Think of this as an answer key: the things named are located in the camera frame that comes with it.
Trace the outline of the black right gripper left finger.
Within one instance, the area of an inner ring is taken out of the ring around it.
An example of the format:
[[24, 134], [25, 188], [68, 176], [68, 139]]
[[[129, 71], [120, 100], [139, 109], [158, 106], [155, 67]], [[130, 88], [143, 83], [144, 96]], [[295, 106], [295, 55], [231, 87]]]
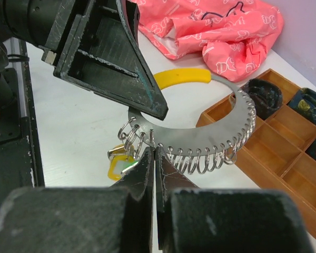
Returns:
[[19, 188], [0, 207], [0, 252], [151, 252], [154, 150], [106, 188]]

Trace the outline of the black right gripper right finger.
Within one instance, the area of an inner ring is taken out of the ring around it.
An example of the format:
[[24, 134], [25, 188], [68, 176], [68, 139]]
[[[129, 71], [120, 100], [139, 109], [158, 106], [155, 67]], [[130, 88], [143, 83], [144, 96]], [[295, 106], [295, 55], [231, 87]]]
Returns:
[[163, 252], [313, 252], [288, 194], [202, 189], [155, 151], [159, 249]]

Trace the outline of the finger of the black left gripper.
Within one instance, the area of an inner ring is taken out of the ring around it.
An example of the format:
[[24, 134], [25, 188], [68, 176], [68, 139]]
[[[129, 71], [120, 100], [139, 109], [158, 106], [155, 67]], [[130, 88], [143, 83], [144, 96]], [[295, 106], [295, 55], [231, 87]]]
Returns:
[[52, 26], [54, 75], [157, 119], [168, 106], [138, 45], [130, 1], [62, 1]]

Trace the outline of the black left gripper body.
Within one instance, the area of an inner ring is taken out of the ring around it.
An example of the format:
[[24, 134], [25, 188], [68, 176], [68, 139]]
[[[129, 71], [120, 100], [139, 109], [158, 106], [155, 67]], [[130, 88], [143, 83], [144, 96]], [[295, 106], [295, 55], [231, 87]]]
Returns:
[[4, 42], [16, 38], [44, 52], [51, 66], [91, 66], [92, 1], [0, 1], [0, 66]]

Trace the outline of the green key tag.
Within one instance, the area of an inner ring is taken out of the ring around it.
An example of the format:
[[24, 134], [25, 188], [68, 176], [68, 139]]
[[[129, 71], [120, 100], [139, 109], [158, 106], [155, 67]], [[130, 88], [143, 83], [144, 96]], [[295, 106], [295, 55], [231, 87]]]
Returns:
[[134, 162], [131, 162], [131, 163], [126, 163], [126, 164], [124, 165], [124, 168], [123, 168], [122, 171], [121, 171], [121, 174], [124, 174], [124, 173], [126, 173], [127, 171], [132, 170], [137, 164], [138, 164], [138, 161], [134, 161]]

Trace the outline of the yellow key tag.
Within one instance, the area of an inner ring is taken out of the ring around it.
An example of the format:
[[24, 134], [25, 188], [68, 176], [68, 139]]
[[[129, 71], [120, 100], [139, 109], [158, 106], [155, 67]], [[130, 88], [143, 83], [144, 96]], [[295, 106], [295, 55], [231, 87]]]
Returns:
[[134, 147], [131, 145], [127, 151], [124, 149], [124, 144], [120, 144], [110, 149], [107, 152], [107, 157], [110, 161], [107, 176], [114, 181], [121, 178], [121, 171], [126, 163], [134, 162]]

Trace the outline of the metal keyring with yellow grip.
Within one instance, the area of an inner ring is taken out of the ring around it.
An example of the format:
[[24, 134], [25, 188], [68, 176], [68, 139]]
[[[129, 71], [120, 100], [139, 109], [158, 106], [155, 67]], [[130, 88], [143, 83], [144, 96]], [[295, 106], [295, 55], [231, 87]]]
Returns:
[[256, 127], [256, 108], [251, 97], [229, 80], [206, 69], [181, 68], [156, 73], [159, 88], [177, 84], [217, 81], [227, 86], [234, 96], [232, 110], [223, 118], [204, 126], [188, 129], [166, 128], [148, 121], [140, 111], [128, 110], [128, 121], [120, 128], [118, 138], [129, 151], [138, 141], [135, 155], [142, 144], [162, 147], [181, 173], [204, 174], [223, 164], [236, 162], [237, 152], [246, 144]]

